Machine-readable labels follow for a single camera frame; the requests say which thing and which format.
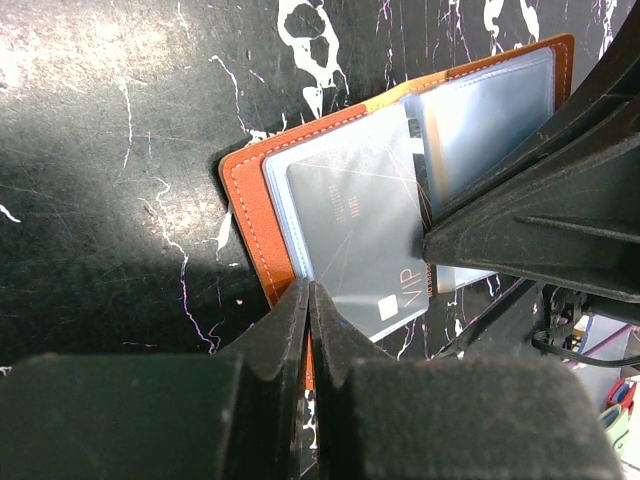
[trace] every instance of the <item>white square on card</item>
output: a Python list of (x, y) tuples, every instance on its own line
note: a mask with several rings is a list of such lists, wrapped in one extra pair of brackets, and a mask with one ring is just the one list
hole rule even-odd
[(380, 311), (380, 320), (383, 322), (398, 314), (398, 299), (395, 295), (384, 297), (378, 302), (378, 310)]

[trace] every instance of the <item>black marble surface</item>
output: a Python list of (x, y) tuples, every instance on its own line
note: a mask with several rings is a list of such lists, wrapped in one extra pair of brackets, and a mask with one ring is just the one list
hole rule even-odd
[[(217, 178), (225, 153), (561, 32), (575, 88), (632, 4), (5, 0), (0, 372), (44, 352), (216, 352), (268, 309)], [(509, 281), (441, 295), (379, 343), (429, 358)]]

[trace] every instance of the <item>stitching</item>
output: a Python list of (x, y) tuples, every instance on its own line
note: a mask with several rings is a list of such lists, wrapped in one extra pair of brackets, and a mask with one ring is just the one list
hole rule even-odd
[[(553, 47), (562, 47), (562, 49), (564, 50), (564, 73), (563, 73), (563, 77), (562, 77), (562, 97), (561, 97), (562, 100), (564, 101), (566, 99), (567, 73), (568, 73), (568, 70), (569, 70), (569, 68), (568, 68), (569, 67), (569, 65), (568, 65), (568, 63), (569, 63), (569, 61), (568, 61), (569, 51), (568, 50), (569, 49), (562, 42), (551, 44), (547, 48), (553, 48)], [(505, 60), (502, 60), (500, 62), (492, 63), (492, 64), (489, 64), (489, 65), (484, 65), (482, 67), (474, 68), (473, 70), (469, 70), (468, 72), (459, 73), (457, 75), (454, 75), (453, 77), (441, 78), (441, 79), (438, 79), (438, 80), (432, 80), (430, 82), (422, 83), (420, 85), (417, 85), (417, 86), (412, 87), (409, 90), (407, 90), (405, 92), (405, 95), (408, 94), (408, 93), (411, 93), (411, 92), (415, 92), (417, 90), (422, 90), (422, 89), (424, 89), (426, 87), (430, 87), (432, 85), (439, 85), (441, 83), (450, 82), (450, 81), (455, 80), (457, 78), (462, 78), (462, 77), (465, 77), (467, 75), (471, 75), (472, 73), (478, 72), (480, 70), (484, 70), (484, 69), (489, 68), (489, 67), (494, 67), (496, 65), (500, 65), (501, 63), (504, 63), (507, 60), (509, 60), (509, 59), (505, 59)], [(282, 148), (286, 148), (286, 147), (289, 147), (291, 145), (295, 145), (296, 143), (299, 143), (299, 142), (307, 140), (307, 139), (309, 139), (311, 137), (315, 137), (317, 135), (320, 135), (320, 134), (322, 134), (322, 133), (324, 133), (324, 132), (326, 132), (328, 130), (332, 130), (332, 129), (334, 129), (336, 127), (339, 127), (341, 125), (345, 125), (347, 123), (350, 123), (353, 120), (357, 120), (358, 118), (361, 118), (361, 117), (363, 117), (363, 116), (365, 116), (365, 115), (367, 115), (369, 113), (371, 113), (371, 112), (360, 113), (360, 114), (355, 115), (353, 117), (349, 117), (349, 118), (347, 118), (345, 120), (340, 120), (339, 122), (335, 122), (335, 123), (333, 123), (331, 125), (328, 125), (328, 126), (326, 126), (324, 128), (321, 128), (319, 130), (315, 130), (315, 131), (313, 131), (311, 133), (308, 133), (308, 134), (306, 134), (304, 136), (300, 136), (298, 138), (295, 138), (295, 139), (293, 139), (293, 140), (291, 140), (289, 142), (285, 142), (285, 143), (282, 143), (280, 145), (276, 145), (272, 149), (270, 149), (270, 150), (268, 150), (266, 152), (260, 153), (259, 155), (247, 158), (247, 159), (243, 160), (242, 162), (237, 163), (236, 165), (234, 165), (231, 168), (231, 179), (233, 180), (233, 184), (236, 187), (236, 192), (238, 193), (238, 197), (240, 198), (240, 205), (241, 205), (242, 210), (244, 212), (244, 216), (245, 216), (245, 218), (247, 220), (247, 225), (249, 226), (249, 230), (251, 231), (251, 235), (253, 236), (253, 241), (255, 242), (256, 248), (258, 249), (258, 255), (260, 255), (260, 260), (262, 261), (262, 265), (264, 266), (264, 269), (267, 272), (267, 277), (269, 278), (269, 283), (270, 283), (270, 285), (271, 285), (271, 287), (273, 289), (273, 294), (275, 295), (276, 299), (278, 299), (278, 300), (279, 300), (278, 292), (276, 291), (276, 286), (275, 286), (275, 283), (273, 281), (273, 277), (271, 276), (271, 271), (269, 270), (269, 265), (267, 264), (267, 261), (264, 258), (264, 255), (262, 253), (262, 249), (260, 248), (260, 243), (258, 242), (258, 237), (256, 236), (256, 232), (255, 232), (255, 230), (253, 228), (253, 224), (251, 223), (251, 219), (249, 218), (249, 213), (247, 212), (247, 207), (244, 204), (244, 197), (242, 196), (242, 192), (240, 192), (240, 187), (238, 186), (238, 182), (236, 181), (235, 170), (237, 168), (240, 168), (241, 166), (249, 163), (249, 162), (253, 162), (255, 160), (259, 160), (259, 159), (261, 159), (261, 158), (263, 158), (263, 157), (265, 157), (267, 155), (270, 155), (270, 154), (272, 154), (274, 152), (277, 152), (278, 150), (280, 150)]]

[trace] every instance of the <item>brown leather wallet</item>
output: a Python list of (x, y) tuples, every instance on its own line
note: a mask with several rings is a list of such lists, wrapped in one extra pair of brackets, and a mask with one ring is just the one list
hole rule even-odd
[(219, 166), (222, 183), (269, 304), (275, 305), (295, 278), (262, 173), (262, 162), (270, 154), (339, 128), (391, 105), (405, 95), (428, 91), (444, 82), (547, 47), (555, 53), (557, 109), (567, 100), (571, 91), (574, 39), (569, 34), (554, 36), (494, 57), (409, 80), (374, 98), (248, 145), (223, 158)]

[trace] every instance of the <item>wallet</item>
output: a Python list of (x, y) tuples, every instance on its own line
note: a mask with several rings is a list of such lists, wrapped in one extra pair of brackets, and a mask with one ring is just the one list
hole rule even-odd
[[(270, 305), (278, 302), (297, 274), (328, 283), (339, 311), (372, 340), (382, 338), (392, 329), (423, 313), (433, 287), (428, 284), (433, 269), (422, 262), (420, 246), (407, 239), (411, 236), (421, 237), (415, 232), (417, 226), (429, 228), (430, 212), (440, 208), (490, 168), (491, 165), (486, 164), (487, 159), (495, 160), (517, 146), (517, 143), (513, 144), (513, 138), (507, 141), (512, 132), (496, 135), (500, 123), (498, 126), (491, 125), (484, 116), (477, 115), (478, 109), (483, 108), (482, 102), (475, 109), (468, 108), (467, 102), (490, 95), (491, 82), (499, 82), (498, 77), (511, 69), (515, 72), (513, 75), (518, 77), (517, 81), (512, 81), (516, 89), (537, 89), (539, 98), (546, 99), (537, 104), (527, 105), (525, 102), (519, 105), (522, 117), (519, 123), (531, 120), (528, 128), (532, 133), (569, 96), (573, 49), (573, 37), (559, 35), (410, 80), (372, 99), (226, 156), (220, 163), (219, 173)], [(551, 79), (549, 88), (544, 86), (545, 82), (528, 77), (533, 71), (531, 62), (524, 62), (526, 68), (523, 65), (507, 66), (513, 61), (517, 64), (517, 59), (525, 56), (531, 57), (533, 64), (542, 65), (540, 68), (550, 66), (551, 71), (546, 74), (546, 78)], [(497, 80), (487, 82), (488, 78), (493, 77)], [(484, 79), (482, 82), (486, 87), (482, 95), (473, 92), (479, 79)], [(471, 112), (475, 110), (476, 117), (447, 115), (448, 112), (460, 113), (463, 108)], [(411, 134), (410, 123), (416, 118), (419, 119), (420, 138), (414, 138), (415, 135)], [(485, 141), (471, 145), (466, 151), (450, 143), (447, 132), (456, 127), (459, 129), (460, 122), (463, 122), (465, 129), (475, 129), (474, 135), (478, 138), (485, 136)], [(495, 137), (489, 143), (493, 151), (479, 152), (479, 146), (487, 145), (486, 135)], [(387, 165), (379, 160), (382, 145), (391, 145), (386, 155)], [(360, 150), (361, 154), (356, 155), (356, 150)], [(416, 177), (419, 171), (417, 164), (411, 168), (414, 167), (411, 164), (412, 154), (413, 161), (418, 157), (429, 160), (427, 165), (430, 167), (424, 172), (425, 178), (422, 180)], [(448, 157), (456, 161), (466, 158), (460, 163), (463, 168), (458, 165), (456, 170), (456, 162)], [(477, 164), (470, 168), (469, 159)], [(345, 180), (349, 175), (359, 175), (360, 180)], [(434, 179), (446, 181), (434, 183)], [(406, 194), (398, 196), (389, 190), (394, 182), (395, 188), (404, 189)], [(349, 190), (353, 185), (364, 187), (358, 193)], [(380, 248), (376, 244), (384, 243), (385, 235), (377, 235), (374, 241), (365, 235), (356, 239), (353, 233), (351, 236), (349, 233), (353, 229), (359, 231), (367, 222), (375, 222), (375, 216), (367, 214), (365, 207), (379, 205), (380, 200), (376, 203), (365, 199), (361, 194), (367, 191), (376, 194), (378, 199), (386, 198), (385, 208), (397, 203), (400, 197), (405, 202), (399, 205), (403, 210), (401, 215), (388, 216), (395, 218), (395, 223), (387, 222), (386, 236), (392, 242)], [(326, 233), (331, 233), (333, 237), (325, 242), (322, 236), (326, 236)], [(360, 242), (358, 246), (353, 244), (354, 241), (357, 243), (356, 240)], [(348, 253), (347, 247), (358, 248), (360, 252), (359, 260), (349, 267), (348, 272), (357, 272), (356, 265), (360, 265), (360, 271), (363, 267), (367, 271), (369, 267), (368, 271), (373, 272), (371, 278), (374, 280), (382, 278), (382, 272), (385, 271), (379, 265), (381, 258), (385, 257), (384, 252), (388, 255), (393, 251), (391, 256), (395, 256), (395, 260), (391, 263), (395, 263), (396, 267), (403, 265), (394, 276), (395, 287), (376, 286), (375, 281), (366, 285), (366, 274), (360, 277), (347, 275), (350, 283), (345, 283), (346, 266), (349, 261), (354, 261), (353, 256), (349, 259), (345, 254), (345, 251)], [(482, 275), (490, 274), (466, 272), (469, 278), (482, 278)], [(359, 285), (361, 281), (365, 281), (365, 284)], [(405, 284), (410, 284), (411, 288), (403, 303), (399, 299), (402, 299), (402, 287)], [(415, 293), (412, 292), (427, 294), (414, 298)], [(365, 325), (367, 318), (377, 318), (378, 322), (383, 323), (371, 329), (370, 325)], [(384, 322), (387, 320), (393, 322), (392, 325), (386, 326)]]

